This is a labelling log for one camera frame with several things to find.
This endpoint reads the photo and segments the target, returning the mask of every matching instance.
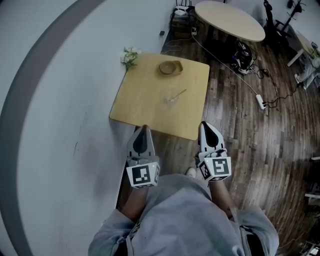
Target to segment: white wall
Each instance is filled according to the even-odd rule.
[[[39,76],[22,122],[15,170],[19,213],[35,256],[87,255],[93,235],[114,209],[134,130],[109,119],[125,75],[120,55],[130,46],[159,53],[165,40],[159,32],[167,34],[173,7],[172,0],[104,1]],[[35,54],[45,54],[46,47],[51,45],[40,45]],[[25,83],[23,90],[31,82]],[[21,93],[12,93],[12,100],[15,96],[23,101]],[[10,107],[18,113],[19,104]],[[3,116],[14,123],[13,115]],[[9,135],[10,127],[5,131]]]
[[[10,85],[31,47],[76,0],[4,0],[0,4],[0,113]],[[0,251],[17,255],[0,217]]]
[[[320,3],[317,0],[302,0],[302,3],[306,4],[302,5],[305,11],[296,13],[296,20],[292,19],[290,25],[320,47]]]

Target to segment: square wooden table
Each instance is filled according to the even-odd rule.
[[[180,61],[181,74],[163,77],[159,64]],[[135,126],[196,140],[202,119],[209,66],[196,61],[155,53],[142,53],[120,86],[110,118]],[[173,102],[177,94],[186,89]]]

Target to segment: wooden bowl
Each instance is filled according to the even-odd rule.
[[[163,74],[171,75],[176,71],[177,66],[172,61],[164,61],[159,65],[159,69]]]

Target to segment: sleeve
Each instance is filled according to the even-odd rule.
[[[246,210],[239,210],[238,214],[241,215],[243,225],[252,229],[252,232],[259,237],[268,255],[276,255],[279,246],[278,233],[260,207],[254,206]]]
[[[88,256],[113,256],[119,244],[126,242],[126,236],[134,226],[132,220],[117,209],[113,210],[95,234],[88,249]]]

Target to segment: sneaker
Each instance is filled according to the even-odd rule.
[[[296,83],[299,84],[300,83],[299,76],[297,74],[294,74],[294,78],[295,78]]]
[[[186,170],[185,175],[192,178],[196,178],[196,175],[197,175],[196,169],[193,167],[189,167],[188,170]]]

